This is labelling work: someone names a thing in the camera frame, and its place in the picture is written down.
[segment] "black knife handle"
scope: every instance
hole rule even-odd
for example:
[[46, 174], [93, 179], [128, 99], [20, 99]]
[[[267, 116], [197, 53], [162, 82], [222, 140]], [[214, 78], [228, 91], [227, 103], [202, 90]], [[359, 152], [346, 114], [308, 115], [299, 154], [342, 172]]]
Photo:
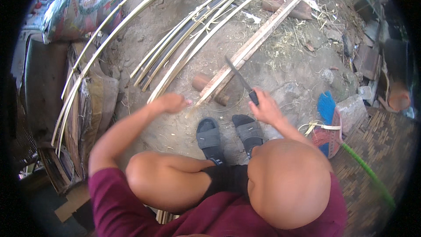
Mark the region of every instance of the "black knife handle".
[[253, 101], [253, 103], [258, 106], [259, 105], [259, 100], [257, 99], [257, 95], [255, 91], [251, 91], [248, 93], [248, 96], [250, 96], [250, 99]]

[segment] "green broom handle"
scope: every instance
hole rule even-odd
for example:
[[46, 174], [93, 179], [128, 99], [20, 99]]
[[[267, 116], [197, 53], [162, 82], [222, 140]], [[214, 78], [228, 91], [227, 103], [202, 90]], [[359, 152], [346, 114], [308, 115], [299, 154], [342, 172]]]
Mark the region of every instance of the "green broom handle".
[[396, 208], [396, 204], [393, 200], [393, 197], [390, 195], [389, 191], [387, 190], [383, 182], [381, 182], [380, 179], [376, 176], [374, 171], [347, 144], [343, 143], [342, 147], [362, 166], [362, 168], [368, 173], [368, 175], [374, 180], [374, 182], [376, 182], [376, 184], [379, 186], [380, 190], [382, 191], [383, 196], [385, 197], [387, 203], [392, 208]]

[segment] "person's left hand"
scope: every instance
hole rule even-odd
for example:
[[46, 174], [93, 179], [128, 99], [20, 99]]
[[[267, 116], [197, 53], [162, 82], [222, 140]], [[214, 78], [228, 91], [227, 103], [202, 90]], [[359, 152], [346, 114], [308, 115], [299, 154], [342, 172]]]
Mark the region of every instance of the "person's left hand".
[[192, 101], [186, 100], [182, 94], [170, 92], [157, 98], [153, 103], [160, 107], [163, 112], [178, 113], [187, 106], [191, 105]]

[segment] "dirt ground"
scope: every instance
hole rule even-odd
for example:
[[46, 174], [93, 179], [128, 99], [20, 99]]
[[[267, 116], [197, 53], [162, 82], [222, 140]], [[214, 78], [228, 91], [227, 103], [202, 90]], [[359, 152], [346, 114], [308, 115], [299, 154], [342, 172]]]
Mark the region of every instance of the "dirt ground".
[[[141, 1], [129, 0], [124, 7], [124, 14], [127, 15]], [[150, 90], [142, 92], [139, 87], [134, 87], [134, 80], [129, 82], [129, 74], [173, 26], [204, 1], [157, 0], [131, 21], [108, 46], [103, 59], [108, 63], [110, 75], [120, 80], [116, 120], [146, 104], [151, 92], [189, 40], [185, 40], [172, 55], [170, 63], [152, 81]], [[326, 12], [335, 14], [335, 24], [346, 28], [345, 34], [352, 46], [359, 42], [361, 26], [352, 9], [352, 0], [315, 1]], [[167, 92], [182, 93], [194, 103], [199, 100], [199, 93], [192, 88], [194, 76], [199, 72], [209, 76], [216, 74], [224, 65], [224, 55], [232, 56], [271, 15], [261, 9], [261, 0], [251, 2], [245, 11], [261, 18], [261, 23], [250, 24], [243, 14], [235, 15], [183, 68]], [[251, 86], [259, 86], [271, 93], [283, 114], [297, 128], [311, 120], [320, 119], [316, 102], [321, 92], [329, 90], [335, 101], [340, 102], [355, 94], [359, 86], [347, 59], [343, 57], [342, 44], [334, 44], [329, 40], [322, 26], [317, 19], [302, 22], [287, 18], [240, 70]], [[314, 52], [303, 46], [306, 42], [314, 48]], [[247, 157], [231, 117], [240, 113], [252, 115], [247, 105], [249, 98], [236, 77], [225, 88], [225, 93], [230, 96], [227, 107], [215, 102], [203, 103], [191, 118], [185, 118], [187, 111], [184, 111], [163, 115], [155, 120], [126, 151], [120, 167], [124, 169], [131, 156], [144, 150], [204, 159], [202, 151], [197, 147], [195, 132], [198, 121], [206, 116], [217, 119], [219, 123], [224, 155], [229, 164], [246, 163]], [[270, 126], [262, 127], [267, 139], [280, 137]]]

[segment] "sock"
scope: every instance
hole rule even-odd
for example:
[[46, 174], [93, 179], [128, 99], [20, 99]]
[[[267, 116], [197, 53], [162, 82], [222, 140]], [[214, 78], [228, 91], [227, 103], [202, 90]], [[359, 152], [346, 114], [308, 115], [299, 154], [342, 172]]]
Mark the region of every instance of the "sock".
[[[215, 126], [211, 121], [205, 120], [197, 127], [197, 132], [201, 133], [214, 128]], [[218, 166], [224, 164], [225, 157], [220, 146], [205, 147], [201, 150], [203, 151], [203, 154], [205, 154], [206, 159], [212, 161], [215, 165]]]
[[[238, 127], [243, 124], [249, 124], [255, 122], [255, 120], [245, 114], [235, 114], [232, 116], [232, 122], [235, 127]], [[251, 158], [251, 151], [253, 147], [257, 145], [263, 145], [263, 140], [257, 137], [250, 137], [243, 142], [244, 150], [247, 153], [247, 156]]]

